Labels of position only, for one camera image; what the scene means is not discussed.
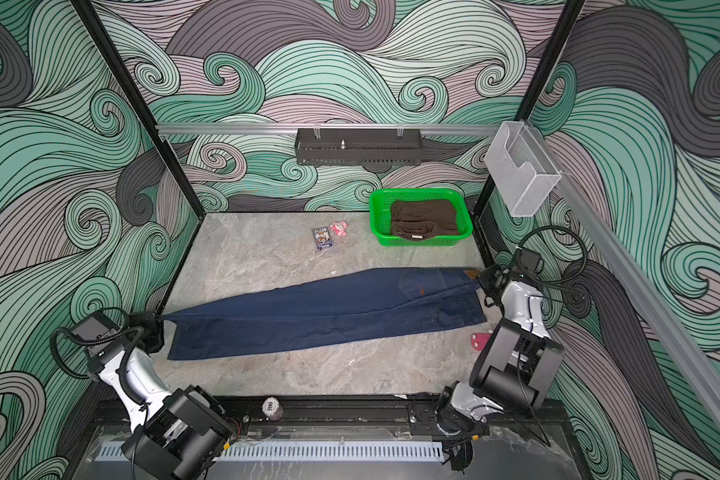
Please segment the dark blue denim jeans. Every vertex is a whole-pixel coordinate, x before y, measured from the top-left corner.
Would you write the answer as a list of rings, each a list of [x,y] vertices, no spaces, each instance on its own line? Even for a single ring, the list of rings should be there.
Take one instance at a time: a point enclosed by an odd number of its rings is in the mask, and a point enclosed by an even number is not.
[[[464,268],[378,268],[224,298],[168,315],[173,361],[259,355],[485,322]]]

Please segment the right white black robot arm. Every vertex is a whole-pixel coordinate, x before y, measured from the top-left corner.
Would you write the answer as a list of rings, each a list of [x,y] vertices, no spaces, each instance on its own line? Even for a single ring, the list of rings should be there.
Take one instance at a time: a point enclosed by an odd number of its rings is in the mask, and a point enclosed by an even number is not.
[[[582,257],[576,276],[587,265],[583,239],[568,227],[537,227],[521,238],[508,264],[483,270],[477,280],[488,307],[497,306],[503,318],[488,336],[468,382],[446,388],[435,410],[438,428],[448,436],[475,437],[479,424],[493,415],[529,415],[539,423],[537,411],[564,360],[564,347],[554,341],[545,324],[544,309],[556,300],[544,293],[556,290],[576,297],[563,280],[541,278],[541,254],[526,242],[545,232],[571,237]]]

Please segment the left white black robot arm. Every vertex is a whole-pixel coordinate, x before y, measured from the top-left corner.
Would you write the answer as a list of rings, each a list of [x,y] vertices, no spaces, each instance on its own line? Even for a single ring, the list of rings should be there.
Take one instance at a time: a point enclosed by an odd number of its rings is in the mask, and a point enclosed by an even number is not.
[[[131,472],[156,479],[198,479],[239,438],[222,405],[199,386],[171,391],[150,355],[164,346],[162,318],[153,311],[99,309],[49,337],[51,356],[66,375],[111,387],[129,418],[121,450]]]

